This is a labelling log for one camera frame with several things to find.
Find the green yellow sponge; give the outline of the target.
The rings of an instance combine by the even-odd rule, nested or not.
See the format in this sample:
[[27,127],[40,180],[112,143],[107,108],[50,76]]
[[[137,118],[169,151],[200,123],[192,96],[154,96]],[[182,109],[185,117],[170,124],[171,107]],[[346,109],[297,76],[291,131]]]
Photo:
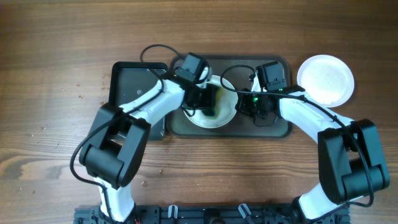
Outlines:
[[206,100],[209,105],[207,105],[205,109],[202,109],[201,112],[209,119],[216,119],[220,114],[218,102],[223,95],[223,91],[218,86],[210,85],[209,88],[206,89],[205,93]]

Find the white plate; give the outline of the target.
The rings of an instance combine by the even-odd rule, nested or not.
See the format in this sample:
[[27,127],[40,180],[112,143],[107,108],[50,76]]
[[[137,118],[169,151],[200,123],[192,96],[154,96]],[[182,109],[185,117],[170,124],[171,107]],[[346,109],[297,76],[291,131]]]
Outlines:
[[238,101],[238,94],[225,89],[220,83],[220,76],[213,75],[208,84],[216,85],[223,91],[223,95],[218,102],[220,107],[219,116],[216,119],[209,119],[203,115],[201,110],[186,110],[184,114],[193,124],[201,128],[219,128],[226,125],[234,118],[236,114],[235,105]]
[[319,104],[332,108],[346,103],[354,92],[354,76],[342,60],[331,55],[315,55],[297,72],[297,84]]

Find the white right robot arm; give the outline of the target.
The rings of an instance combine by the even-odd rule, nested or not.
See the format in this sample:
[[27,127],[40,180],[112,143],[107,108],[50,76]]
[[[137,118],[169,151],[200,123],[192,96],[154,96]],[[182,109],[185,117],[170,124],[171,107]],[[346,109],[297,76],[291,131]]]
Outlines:
[[269,113],[289,121],[318,146],[319,184],[297,197],[291,223],[315,223],[349,205],[370,207],[390,175],[376,125],[334,113],[301,86],[287,86],[278,62],[251,69],[252,88],[239,91],[237,110],[254,119]]

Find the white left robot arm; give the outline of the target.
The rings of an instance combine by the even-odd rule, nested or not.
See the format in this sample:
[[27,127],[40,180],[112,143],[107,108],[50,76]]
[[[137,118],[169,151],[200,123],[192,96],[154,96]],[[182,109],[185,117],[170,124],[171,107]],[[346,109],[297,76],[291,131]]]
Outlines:
[[199,55],[189,53],[182,66],[155,77],[156,85],[136,100],[103,105],[73,153],[93,177],[88,183],[100,190],[101,205],[90,214],[91,223],[135,223],[130,183],[141,165],[152,125],[181,106],[207,110],[215,105],[218,89],[209,83],[210,65]]

